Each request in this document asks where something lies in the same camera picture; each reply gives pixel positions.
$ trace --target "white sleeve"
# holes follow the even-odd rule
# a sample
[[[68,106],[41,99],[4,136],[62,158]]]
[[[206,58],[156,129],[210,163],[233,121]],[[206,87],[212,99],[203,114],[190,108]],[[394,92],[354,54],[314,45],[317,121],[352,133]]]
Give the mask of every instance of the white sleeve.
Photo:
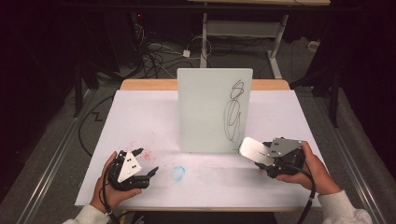
[[[106,224],[110,220],[103,212],[90,204],[85,205],[75,219],[68,219],[64,224]]]
[[[323,224],[373,223],[364,209],[356,209],[344,190],[330,195],[319,195],[318,200],[323,208]]]

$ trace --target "human hand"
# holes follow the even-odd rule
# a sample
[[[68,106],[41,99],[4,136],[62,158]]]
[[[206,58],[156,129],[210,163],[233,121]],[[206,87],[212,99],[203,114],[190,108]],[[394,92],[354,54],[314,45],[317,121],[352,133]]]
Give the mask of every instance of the human hand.
[[[99,209],[103,213],[106,213],[105,206],[103,205],[103,191],[102,186],[103,186],[103,178],[105,175],[105,171],[107,166],[114,161],[117,157],[117,152],[113,152],[110,158],[108,158],[105,167],[103,168],[102,175],[98,178],[96,181],[95,185],[95,190],[93,192],[92,200],[90,205],[93,207]],[[111,209],[117,207],[122,201],[125,201],[127,199],[133,198],[137,194],[140,194],[142,192],[142,189],[130,189],[127,191],[119,191],[114,189],[110,184],[108,184],[108,180],[106,180],[106,198],[107,198],[107,204],[110,206]]]
[[[312,152],[307,142],[303,142],[302,150],[305,154],[305,165],[303,169],[314,178],[317,193],[326,195],[340,192],[340,187],[329,175],[323,162]],[[286,183],[300,184],[306,189],[312,189],[312,183],[309,178],[300,172],[296,175],[278,175],[276,179]]]

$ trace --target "metal track on floor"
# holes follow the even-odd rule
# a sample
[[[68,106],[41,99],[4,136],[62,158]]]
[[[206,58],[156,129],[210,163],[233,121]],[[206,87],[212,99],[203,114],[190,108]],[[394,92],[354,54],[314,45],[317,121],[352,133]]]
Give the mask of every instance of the metal track on floor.
[[[29,202],[26,204],[25,208],[23,209],[23,212],[21,213],[20,218],[18,219],[18,224],[27,224],[27,223],[32,223],[35,213],[38,210],[38,207],[42,203],[47,190],[50,188],[50,184],[55,177],[59,166],[61,165],[64,155],[67,152],[68,149],[68,144],[70,142],[70,139],[75,132],[75,130],[78,128],[80,123],[82,122],[83,116],[87,113],[88,107],[90,107],[90,104],[92,103],[93,96],[96,94],[96,91],[90,91],[87,90],[85,95],[84,95],[84,106],[79,113],[79,115],[76,118],[73,118],[71,123],[69,124],[64,137],[62,138],[62,141],[60,145],[57,147],[51,161],[49,162],[49,165],[44,172],[44,174],[41,176],[40,181],[38,182],[37,186],[35,187],[35,191],[33,192]]]
[[[342,135],[340,134],[339,130],[334,128],[332,122],[329,119],[329,110],[323,100],[323,98],[316,98],[316,103],[318,105],[320,113],[323,115],[323,118],[326,120],[326,123],[329,129],[332,131],[332,134],[335,137],[335,140],[338,145],[338,152],[341,155],[341,159],[343,163],[346,165],[346,171],[348,172],[352,182],[355,186],[356,191],[358,192],[359,196],[361,197],[361,201],[364,204],[366,211],[370,214],[374,223],[382,224],[387,223],[383,214],[379,210],[377,203],[373,197],[373,193],[370,190],[367,182],[364,180],[361,171],[359,170],[356,162],[354,161],[353,156],[350,154],[347,144],[344,141]]]

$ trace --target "blue ink stain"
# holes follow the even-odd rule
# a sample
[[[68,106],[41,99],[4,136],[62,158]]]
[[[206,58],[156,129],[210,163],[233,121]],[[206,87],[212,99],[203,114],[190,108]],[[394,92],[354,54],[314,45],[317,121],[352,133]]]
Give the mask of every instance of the blue ink stain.
[[[186,169],[184,169],[184,167],[182,166],[178,166],[173,168],[171,176],[172,179],[176,181],[181,181],[183,179],[184,174],[186,174]]]

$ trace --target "floor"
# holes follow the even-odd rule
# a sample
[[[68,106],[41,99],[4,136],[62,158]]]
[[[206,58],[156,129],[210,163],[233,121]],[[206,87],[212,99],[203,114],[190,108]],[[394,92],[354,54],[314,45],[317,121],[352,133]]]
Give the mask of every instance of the floor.
[[[273,44],[271,39],[214,38],[212,41],[210,67],[249,67],[254,78],[273,78],[266,57]],[[280,45],[276,60],[282,77],[289,83],[304,77],[315,56],[307,49],[308,43],[309,40],[302,38]],[[179,67],[199,67],[195,59],[199,51],[194,46],[189,59],[180,59],[186,46],[173,42],[158,40],[149,48],[145,69],[133,78],[175,78]],[[125,64],[121,75],[133,70]],[[64,107],[50,121],[0,205],[1,223],[62,223],[79,212],[74,202],[90,163],[89,154],[94,151],[111,107],[107,98],[120,87],[120,83],[104,74],[98,74],[98,80],[97,90],[84,88],[84,107],[77,118],[73,117],[75,96],[71,91]],[[327,97],[313,97],[309,87],[295,91],[331,175],[346,190],[352,203],[366,209],[375,223],[390,223],[395,218],[395,206],[389,204],[396,199],[395,181],[376,155],[345,95],[341,91],[339,128],[334,129],[327,118]],[[279,212],[275,217],[279,224],[293,223],[300,214]],[[321,223],[322,218],[321,211],[310,211],[305,223]]]

